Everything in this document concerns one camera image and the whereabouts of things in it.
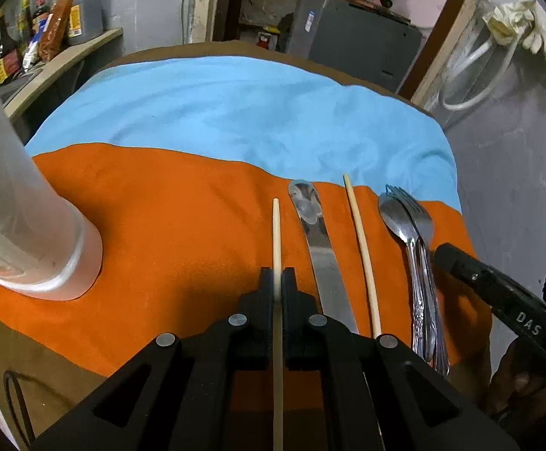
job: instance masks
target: silver screw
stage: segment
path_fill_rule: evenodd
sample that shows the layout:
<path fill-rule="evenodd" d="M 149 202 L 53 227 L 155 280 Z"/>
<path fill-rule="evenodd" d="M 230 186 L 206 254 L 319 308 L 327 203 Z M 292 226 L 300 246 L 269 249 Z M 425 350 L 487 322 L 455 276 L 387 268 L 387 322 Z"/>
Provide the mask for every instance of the silver screw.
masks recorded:
<path fill-rule="evenodd" d="M 171 333 L 162 333 L 157 337 L 157 344 L 161 348 L 166 348 L 175 342 L 175 336 Z"/>
<path fill-rule="evenodd" d="M 233 314 L 229 316 L 227 320 L 229 321 L 229 324 L 235 325 L 235 326 L 244 325 L 246 324 L 246 322 L 248 322 L 248 319 L 246 318 L 244 314 Z"/>
<path fill-rule="evenodd" d="M 398 346 L 398 339 L 391 334 L 383 334 L 383 336 L 379 338 L 379 344 L 386 349 L 394 349 Z"/>
<path fill-rule="evenodd" d="M 323 327 L 327 324 L 327 317 L 321 314 L 313 314 L 308 318 L 308 322 L 315 327 Z"/>

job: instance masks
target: chopstick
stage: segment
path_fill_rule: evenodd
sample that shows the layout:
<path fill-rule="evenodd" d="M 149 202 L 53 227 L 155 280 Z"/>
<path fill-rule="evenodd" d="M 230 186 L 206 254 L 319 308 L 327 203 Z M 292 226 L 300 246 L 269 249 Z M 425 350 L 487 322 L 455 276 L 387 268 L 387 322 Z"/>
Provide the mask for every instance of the chopstick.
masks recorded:
<path fill-rule="evenodd" d="M 362 267 L 365 272 L 365 283 L 367 285 L 367 297 L 369 299 L 369 310 L 371 312 L 371 331 L 375 339 L 382 333 L 382 324 L 379 320 L 379 306 L 377 304 L 377 291 L 375 289 L 375 280 L 373 279 L 373 268 L 371 267 L 371 257 L 369 256 L 369 248 L 367 247 L 367 238 L 365 230 L 362 227 L 361 212 L 358 210 L 356 196 L 348 174 L 344 174 L 344 185 L 348 194 L 348 202 L 350 203 L 350 211 L 354 219 L 356 228 L 356 238 L 358 239 L 358 247 L 361 250 Z"/>
<path fill-rule="evenodd" d="M 273 199 L 273 451 L 283 450 L 283 309 L 281 307 L 281 220 Z"/>

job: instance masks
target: light blue cloth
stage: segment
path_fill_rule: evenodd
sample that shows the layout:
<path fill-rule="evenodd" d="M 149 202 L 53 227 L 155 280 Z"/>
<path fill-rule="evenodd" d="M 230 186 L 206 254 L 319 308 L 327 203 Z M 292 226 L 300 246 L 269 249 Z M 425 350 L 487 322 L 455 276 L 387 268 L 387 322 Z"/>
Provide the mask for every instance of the light blue cloth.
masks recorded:
<path fill-rule="evenodd" d="M 399 100 L 278 62 L 169 59 L 102 71 L 27 144 L 31 155 L 105 142 L 243 161 L 288 179 L 387 183 L 460 211 L 440 126 Z"/>

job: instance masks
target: knife blade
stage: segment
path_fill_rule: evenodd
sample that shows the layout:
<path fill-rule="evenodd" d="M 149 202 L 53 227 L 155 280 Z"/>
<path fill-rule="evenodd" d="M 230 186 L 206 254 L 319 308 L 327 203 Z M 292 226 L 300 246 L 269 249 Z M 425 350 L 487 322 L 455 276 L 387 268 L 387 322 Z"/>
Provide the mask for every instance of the knife blade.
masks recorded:
<path fill-rule="evenodd" d="M 351 333 L 358 334 L 340 267 L 325 227 L 319 193 L 312 183 L 305 180 L 292 181 L 287 191 L 307 238 L 323 314 L 344 324 Z"/>

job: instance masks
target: metal fork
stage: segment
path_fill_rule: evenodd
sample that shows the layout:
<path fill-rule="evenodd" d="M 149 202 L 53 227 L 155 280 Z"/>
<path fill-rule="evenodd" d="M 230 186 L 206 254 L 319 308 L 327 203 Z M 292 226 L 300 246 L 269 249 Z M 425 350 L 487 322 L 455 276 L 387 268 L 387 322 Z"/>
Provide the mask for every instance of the metal fork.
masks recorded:
<path fill-rule="evenodd" d="M 425 282 L 425 295 L 428 297 L 427 301 L 430 304 L 430 312 L 433 313 L 434 325 L 436 329 L 436 357 L 434 365 L 438 373 L 446 376 L 448 375 L 450 368 L 448 361 L 448 350 L 446 349 L 442 318 L 440 316 L 439 304 L 437 302 L 436 284 L 431 271 L 431 258 L 429 250 L 431 239 L 433 238 L 433 220 L 431 219 L 427 210 L 404 189 L 390 185 L 388 185 L 387 189 L 401 200 L 409 212 L 419 235 L 421 236 L 419 256 L 421 257 L 421 265 L 424 272 L 423 278 Z"/>

